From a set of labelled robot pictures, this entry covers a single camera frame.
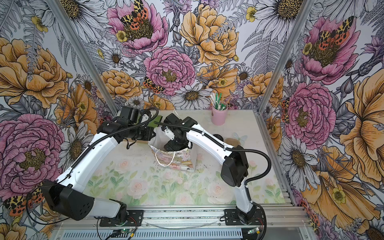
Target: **wallpaper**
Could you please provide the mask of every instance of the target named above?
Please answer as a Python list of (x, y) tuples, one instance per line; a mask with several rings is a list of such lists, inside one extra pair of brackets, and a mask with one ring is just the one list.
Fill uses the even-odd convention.
[(111, 112), (45, 2), (0, 5), (0, 236), (46, 240), (54, 225), (36, 224), (26, 206), (40, 223), (59, 214), (33, 190), (68, 168)]
[(317, 1), (263, 112), (318, 239), (384, 239), (383, 12)]
[(302, 0), (62, 3), (84, 44), (92, 46), (92, 60), (107, 64), (102, 80), (119, 106), (208, 109), (207, 96), (218, 93), (230, 109), (253, 109)]

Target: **metal post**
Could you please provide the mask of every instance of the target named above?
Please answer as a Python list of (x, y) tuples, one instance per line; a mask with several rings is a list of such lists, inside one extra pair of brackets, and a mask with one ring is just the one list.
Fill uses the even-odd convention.
[(46, 1), (52, 13), (55, 15), (58, 23), (64, 30), (65, 34), (68, 37), (68, 40), (71, 42), (73, 48), (75, 49), (78, 56), (81, 58), (84, 66), (87, 68), (88, 73), (91, 75), (91, 78), (95, 82), (97, 88), (99, 89), (101, 95), (104, 97), (105, 102), (107, 103), (109, 109), (112, 112), (113, 116), (116, 116), (118, 113), (117, 107), (109, 94), (104, 82), (101, 80), (100, 74), (98, 73), (95, 65), (93, 64), (91, 57), (88, 52), (85, 50), (85, 47), (74, 29), (74, 25), (69, 19), (67, 13), (65, 12), (63, 6), (61, 5), (60, 0), (49, 0)]
[(265, 90), (264, 96), (262, 98), (262, 101), (257, 109), (259, 114), (261, 114), (264, 111), (266, 104), (271, 98), (273, 89), (275, 88), (277, 82), (279, 81), (281, 71), (283, 70), (285, 63), (289, 58), (290, 52), (293, 48), (293, 45), (295, 44), (295, 41), (297, 40), (298, 35), (300, 34), (301, 30), (305, 25), (305, 22), (308, 18), (309, 13), (311, 12), (314, 2), (315, 0), (304, 0), (301, 5), (300, 12), (297, 15), (298, 17), (296, 18), (293, 29), (289, 34), (287, 41), (285, 42), (283, 52), (280, 54), (280, 58), (271, 76), (271, 81), (269, 82)]

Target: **gift bag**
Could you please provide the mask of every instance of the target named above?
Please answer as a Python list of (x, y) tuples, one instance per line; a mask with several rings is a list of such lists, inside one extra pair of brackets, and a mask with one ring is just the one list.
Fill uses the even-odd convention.
[(161, 127), (156, 127), (153, 131), (156, 133), (156, 136), (148, 142), (148, 145), (159, 165), (176, 170), (195, 172), (196, 147), (192, 146), (191, 149), (184, 148), (183, 150), (173, 152), (165, 151), (164, 145), (170, 140), (169, 137), (165, 135)]

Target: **table top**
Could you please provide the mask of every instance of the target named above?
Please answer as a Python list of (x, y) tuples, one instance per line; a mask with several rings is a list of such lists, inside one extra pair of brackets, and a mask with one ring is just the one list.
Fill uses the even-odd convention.
[[(172, 111), (160, 111), (163, 118)], [(211, 134), (224, 139), (238, 139), (244, 148), (267, 153), (252, 110), (228, 111), (222, 126), (213, 125), (210, 110), (178, 110), (181, 119), (195, 119)], [(195, 172), (185, 172), (160, 166), (148, 144), (136, 143), (129, 150), (126, 142), (113, 149), (88, 182), (84, 194), (103, 199), (115, 199), (128, 206), (138, 205), (227, 205), (236, 204), (233, 188), (220, 177), (221, 165), (209, 153), (197, 147)], [(262, 173), (266, 160), (247, 153), (248, 177)], [(264, 204), (285, 203), (275, 171), (248, 184), (253, 201)]]

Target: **black mounting plate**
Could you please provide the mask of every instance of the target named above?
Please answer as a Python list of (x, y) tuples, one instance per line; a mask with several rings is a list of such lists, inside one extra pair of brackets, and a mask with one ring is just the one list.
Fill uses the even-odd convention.
[[(137, 226), (141, 226), (141, 221), (143, 218), (144, 210), (127, 210), (128, 217), (133, 218)], [(128, 218), (128, 221), (124, 225), (120, 225), (118, 221), (112, 219), (112, 218), (102, 218), (100, 220), (100, 226), (101, 227), (134, 227), (135, 222)]]
[[(238, 209), (224, 209), (225, 224), (227, 226), (244, 225), (240, 221), (238, 214)], [(262, 210), (260, 208), (256, 209), (253, 221), (249, 225), (261, 225), (261, 222), (257, 218), (263, 219)]]

